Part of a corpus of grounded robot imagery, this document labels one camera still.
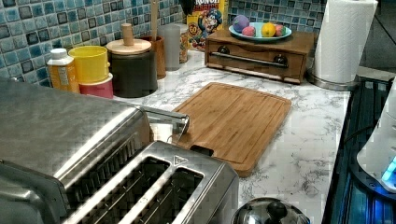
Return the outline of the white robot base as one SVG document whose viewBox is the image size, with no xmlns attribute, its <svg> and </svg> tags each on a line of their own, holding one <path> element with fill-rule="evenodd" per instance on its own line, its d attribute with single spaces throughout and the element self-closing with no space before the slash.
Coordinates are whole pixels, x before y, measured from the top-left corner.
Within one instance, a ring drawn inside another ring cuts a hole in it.
<svg viewBox="0 0 396 224">
<path fill-rule="evenodd" d="M 392 81 L 381 116 L 369 140 L 357 154 L 362 170 L 386 191 L 394 193 L 396 168 L 396 88 Z"/>
</svg>

